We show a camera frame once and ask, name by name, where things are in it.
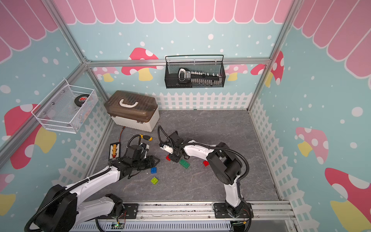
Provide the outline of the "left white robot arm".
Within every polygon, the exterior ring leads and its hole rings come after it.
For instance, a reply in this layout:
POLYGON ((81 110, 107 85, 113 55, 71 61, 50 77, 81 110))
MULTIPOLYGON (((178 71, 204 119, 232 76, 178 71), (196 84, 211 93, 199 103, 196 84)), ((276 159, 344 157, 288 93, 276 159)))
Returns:
POLYGON ((125 177, 133 177, 135 170, 155 168, 160 160, 147 154, 147 144, 127 147, 124 156, 121 156, 121 147, 120 143, 110 145, 108 165, 101 171, 64 187, 53 186, 24 230, 31 232, 34 224, 37 232, 68 232, 73 226, 100 216, 125 217, 128 211, 118 196, 107 194, 89 202, 87 198, 125 177))

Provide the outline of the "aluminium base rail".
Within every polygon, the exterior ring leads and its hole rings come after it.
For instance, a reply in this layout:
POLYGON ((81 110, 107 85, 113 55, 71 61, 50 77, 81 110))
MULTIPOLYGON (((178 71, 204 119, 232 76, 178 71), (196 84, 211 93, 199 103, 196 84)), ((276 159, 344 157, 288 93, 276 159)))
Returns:
POLYGON ((101 216, 75 225, 73 232, 299 232, 299 223, 288 201, 252 201, 251 213, 237 218, 221 201, 125 203, 125 217, 101 216), (125 223, 123 230, 111 224, 125 223))

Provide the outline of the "brown lid storage box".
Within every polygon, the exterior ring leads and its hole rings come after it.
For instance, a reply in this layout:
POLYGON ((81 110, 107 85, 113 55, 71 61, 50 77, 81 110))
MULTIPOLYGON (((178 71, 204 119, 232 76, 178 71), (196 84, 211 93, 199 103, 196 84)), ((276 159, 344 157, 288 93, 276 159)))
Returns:
POLYGON ((104 107, 120 126, 152 132, 159 120, 159 107, 154 97, 127 91, 116 91, 104 107))

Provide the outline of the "black tape roll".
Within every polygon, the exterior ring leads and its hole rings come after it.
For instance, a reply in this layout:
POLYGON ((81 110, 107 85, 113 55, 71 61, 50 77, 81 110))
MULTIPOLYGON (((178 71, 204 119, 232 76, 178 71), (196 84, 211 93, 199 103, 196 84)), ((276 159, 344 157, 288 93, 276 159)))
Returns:
POLYGON ((78 107, 82 107, 83 104, 87 101, 87 99, 89 98, 89 94, 81 94, 81 95, 78 95, 75 99, 74 99, 74 103, 76 106, 78 107))

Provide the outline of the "lime green lego brick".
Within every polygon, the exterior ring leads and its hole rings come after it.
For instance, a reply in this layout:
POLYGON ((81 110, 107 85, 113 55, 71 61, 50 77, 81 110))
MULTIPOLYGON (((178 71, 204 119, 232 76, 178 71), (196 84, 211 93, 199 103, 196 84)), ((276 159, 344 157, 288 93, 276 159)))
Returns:
POLYGON ((153 177, 153 178, 151 179, 151 183, 152 183, 153 185, 156 185, 158 182, 159 182, 159 180, 158 180, 156 177, 153 177))

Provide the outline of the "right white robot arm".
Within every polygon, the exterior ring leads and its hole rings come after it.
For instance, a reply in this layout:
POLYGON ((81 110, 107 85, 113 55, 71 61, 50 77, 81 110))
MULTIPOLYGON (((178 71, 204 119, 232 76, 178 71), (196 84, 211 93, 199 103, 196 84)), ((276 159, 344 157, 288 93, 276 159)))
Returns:
POLYGON ((208 162, 216 178, 224 185, 225 211, 233 218, 251 213, 240 189, 240 181, 249 173, 249 163, 243 155, 230 149, 225 143, 206 145, 185 140, 177 131, 167 136, 166 141, 160 141, 159 146, 169 153, 169 159, 174 162, 180 162, 181 157, 196 157, 208 162))

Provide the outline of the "green circuit board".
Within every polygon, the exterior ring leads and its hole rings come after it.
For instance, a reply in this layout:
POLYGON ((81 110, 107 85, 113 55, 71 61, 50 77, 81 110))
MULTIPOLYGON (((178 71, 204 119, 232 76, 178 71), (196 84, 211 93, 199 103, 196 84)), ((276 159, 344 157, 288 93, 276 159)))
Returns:
POLYGON ((125 223, 116 222, 111 224, 112 230, 123 230, 125 228, 125 223))

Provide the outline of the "dark green long lego brick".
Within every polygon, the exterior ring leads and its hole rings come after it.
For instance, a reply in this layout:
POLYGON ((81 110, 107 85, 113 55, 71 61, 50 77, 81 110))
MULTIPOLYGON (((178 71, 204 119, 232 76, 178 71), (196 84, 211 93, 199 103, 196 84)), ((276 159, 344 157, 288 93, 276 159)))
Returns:
POLYGON ((184 159, 181 159, 181 160, 179 161, 179 164, 180 164, 181 166, 183 166, 185 169, 188 169, 188 168, 190 167, 190 164, 189 164, 186 160, 184 160, 184 159))

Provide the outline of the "screwdriver bit set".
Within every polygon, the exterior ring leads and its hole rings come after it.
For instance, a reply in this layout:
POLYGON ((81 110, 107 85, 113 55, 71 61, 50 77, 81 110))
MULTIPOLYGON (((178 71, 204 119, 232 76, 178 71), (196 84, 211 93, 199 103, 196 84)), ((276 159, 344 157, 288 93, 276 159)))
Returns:
POLYGON ((219 84, 220 78, 219 74, 189 71, 185 68, 180 68, 177 81, 179 84, 191 87, 214 86, 219 84))

